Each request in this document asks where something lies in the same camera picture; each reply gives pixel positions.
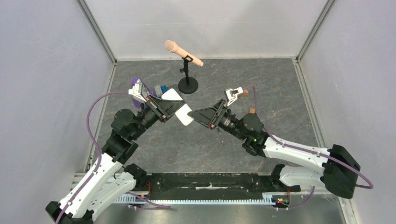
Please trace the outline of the white remote control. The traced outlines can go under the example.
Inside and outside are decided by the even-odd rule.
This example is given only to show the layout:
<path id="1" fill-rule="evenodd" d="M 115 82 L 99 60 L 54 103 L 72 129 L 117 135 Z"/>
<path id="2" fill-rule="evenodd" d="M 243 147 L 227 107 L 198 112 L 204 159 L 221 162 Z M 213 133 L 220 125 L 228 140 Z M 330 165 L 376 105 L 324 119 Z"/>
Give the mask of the white remote control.
<path id="1" fill-rule="evenodd" d="M 164 100 L 178 100 L 183 101 L 179 93 L 171 88 L 168 89 L 162 96 Z M 188 115 L 188 112 L 191 112 L 192 109 L 184 103 L 179 109 L 176 110 L 175 116 L 179 119 L 179 121 L 184 125 L 188 126 L 194 119 Z"/>

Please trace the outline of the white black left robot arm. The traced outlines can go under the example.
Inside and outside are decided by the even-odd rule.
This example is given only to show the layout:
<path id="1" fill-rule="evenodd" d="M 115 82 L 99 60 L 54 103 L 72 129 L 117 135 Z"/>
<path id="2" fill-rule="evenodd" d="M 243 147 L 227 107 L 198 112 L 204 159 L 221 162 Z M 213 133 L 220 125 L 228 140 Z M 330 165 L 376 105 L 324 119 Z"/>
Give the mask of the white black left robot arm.
<path id="1" fill-rule="evenodd" d="M 123 194 L 144 189 L 146 172 L 135 164 L 126 166 L 110 184 L 106 182 L 125 165 L 138 148 L 135 141 L 153 124 L 165 123 L 173 116 L 185 126 L 192 122 L 188 116 L 191 108 L 176 92 L 166 93 L 166 99 L 149 95 L 144 104 L 137 114 L 129 109 L 116 112 L 112 133 L 102 148 L 97 147 L 99 153 L 92 167 L 61 201 L 47 205 L 45 210 L 56 224 L 92 224 Z"/>

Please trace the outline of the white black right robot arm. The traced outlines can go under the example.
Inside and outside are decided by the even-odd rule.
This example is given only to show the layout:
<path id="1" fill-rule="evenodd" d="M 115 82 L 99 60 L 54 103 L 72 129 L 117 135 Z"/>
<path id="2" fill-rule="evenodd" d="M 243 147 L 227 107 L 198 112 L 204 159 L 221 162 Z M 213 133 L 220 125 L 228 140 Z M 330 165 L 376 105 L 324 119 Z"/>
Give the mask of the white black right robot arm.
<path id="1" fill-rule="evenodd" d="M 319 186 L 336 196 L 353 198 L 361 167 L 343 146 L 311 147 L 283 140 L 267 132 L 255 113 L 236 118 L 224 100 L 212 107 L 188 112 L 188 115 L 209 129 L 219 127 L 242 140 L 242 147 L 252 156 L 299 165 L 297 168 L 277 165 L 269 181 L 273 189 Z"/>

